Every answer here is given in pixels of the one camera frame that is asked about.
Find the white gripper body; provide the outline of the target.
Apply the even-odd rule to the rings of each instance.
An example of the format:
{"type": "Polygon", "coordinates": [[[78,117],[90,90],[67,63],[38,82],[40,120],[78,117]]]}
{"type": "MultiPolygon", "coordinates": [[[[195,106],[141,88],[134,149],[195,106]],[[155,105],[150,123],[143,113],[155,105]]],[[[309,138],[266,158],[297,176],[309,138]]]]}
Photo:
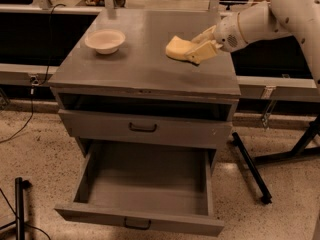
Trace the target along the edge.
{"type": "Polygon", "coordinates": [[[215,40],[222,45],[221,50],[235,52],[248,46],[240,27],[241,13],[224,17],[214,30],[215,40]]]}

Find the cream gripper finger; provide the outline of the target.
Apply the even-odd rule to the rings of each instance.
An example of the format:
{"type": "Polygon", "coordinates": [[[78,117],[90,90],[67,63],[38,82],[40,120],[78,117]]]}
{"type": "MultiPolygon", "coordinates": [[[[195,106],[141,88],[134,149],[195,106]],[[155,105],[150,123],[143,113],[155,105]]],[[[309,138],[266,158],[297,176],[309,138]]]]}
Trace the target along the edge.
{"type": "Polygon", "coordinates": [[[203,41],[214,40],[214,31],[216,26],[213,25],[192,39],[193,43],[201,43],[203,41]]]}
{"type": "Polygon", "coordinates": [[[203,41],[201,43],[192,43],[191,48],[184,54],[185,58],[196,65],[202,61],[215,57],[222,48],[222,44],[215,40],[203,41]]]}

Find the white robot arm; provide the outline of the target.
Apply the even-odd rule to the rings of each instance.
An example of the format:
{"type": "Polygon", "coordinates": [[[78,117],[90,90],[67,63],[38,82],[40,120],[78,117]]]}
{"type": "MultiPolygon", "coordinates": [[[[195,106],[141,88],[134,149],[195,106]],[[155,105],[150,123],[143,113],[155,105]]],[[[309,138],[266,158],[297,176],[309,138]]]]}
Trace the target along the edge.
{"type": "Polygon", "coordinates": [[[320,89],[320,0],[262,1],[233,13],[191,40],[187,61],[199,64],[218,51],[234,52],[261,40],[292,35],[320,89]]]}

